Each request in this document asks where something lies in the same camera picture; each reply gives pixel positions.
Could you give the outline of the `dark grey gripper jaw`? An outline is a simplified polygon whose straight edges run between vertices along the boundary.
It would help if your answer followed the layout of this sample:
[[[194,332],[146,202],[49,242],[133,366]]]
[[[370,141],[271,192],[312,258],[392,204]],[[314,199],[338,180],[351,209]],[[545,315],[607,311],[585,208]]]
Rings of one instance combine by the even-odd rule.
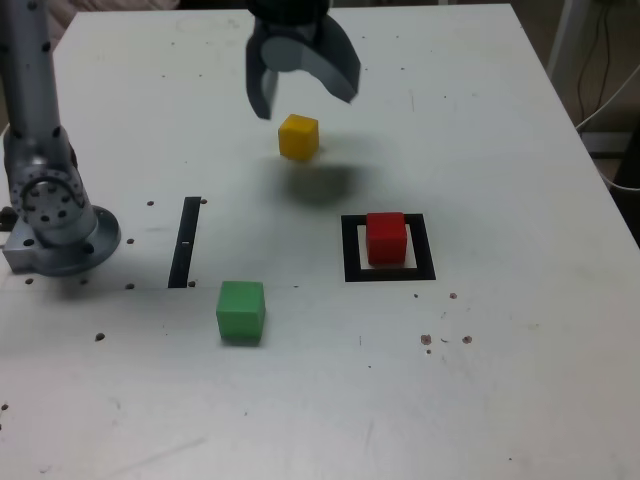
[[[245,50],[245,85],[249,103],[262,120],[270,120],[275,99],[278,73],[272,71],[262,57],[262,47],[269,39],[264,22],[256,22]]]

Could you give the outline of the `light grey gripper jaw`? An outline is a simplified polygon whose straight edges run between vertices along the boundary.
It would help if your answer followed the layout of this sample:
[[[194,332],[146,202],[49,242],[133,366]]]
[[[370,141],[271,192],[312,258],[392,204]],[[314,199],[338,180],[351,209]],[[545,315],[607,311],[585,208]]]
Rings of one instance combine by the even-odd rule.
[[[345,103],[358,95],[359,57],[345,31],[328,15],[309,25],[270,27],[262,43],[262,61],[262,93],[268,105],[273,103],[278,75],[295,71],[313,76]]]

